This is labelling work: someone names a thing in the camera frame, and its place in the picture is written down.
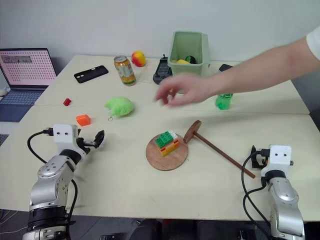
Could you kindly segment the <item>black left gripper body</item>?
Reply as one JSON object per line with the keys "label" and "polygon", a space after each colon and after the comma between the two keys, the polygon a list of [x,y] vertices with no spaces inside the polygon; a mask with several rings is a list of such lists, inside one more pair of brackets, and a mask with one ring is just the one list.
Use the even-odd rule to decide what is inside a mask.
{"label": "black left gripper body", "polygon": [[83,137],[78,137],[76,139],[76,144],[88,155],[88,153],[91,151],[91,148],[95,148],[96,141],[85,141]]}

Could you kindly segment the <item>person's bare hand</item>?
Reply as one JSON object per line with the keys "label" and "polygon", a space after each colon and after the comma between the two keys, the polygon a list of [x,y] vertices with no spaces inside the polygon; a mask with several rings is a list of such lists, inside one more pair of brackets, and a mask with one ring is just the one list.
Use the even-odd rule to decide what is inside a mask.
{"label": "person's bare hand", "polygon": [[154,100],[170,107],[200,103],[217,95],[223,85],[216,77],[198,77],[192,74],[178,74],[161,81]]}

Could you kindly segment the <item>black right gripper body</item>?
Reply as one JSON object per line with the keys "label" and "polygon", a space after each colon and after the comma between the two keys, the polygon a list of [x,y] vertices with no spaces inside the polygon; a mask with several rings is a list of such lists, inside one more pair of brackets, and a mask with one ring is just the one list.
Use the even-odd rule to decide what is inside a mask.
{"label": "black right gripper body", "polygon": [[264,168],[268,164],[268,158],[270,156],[270,149],[262,148],[257,151],[258,151],[258,153],[256,155],[256,159],[257,159],[258,163],[260,164],[260,168]]}

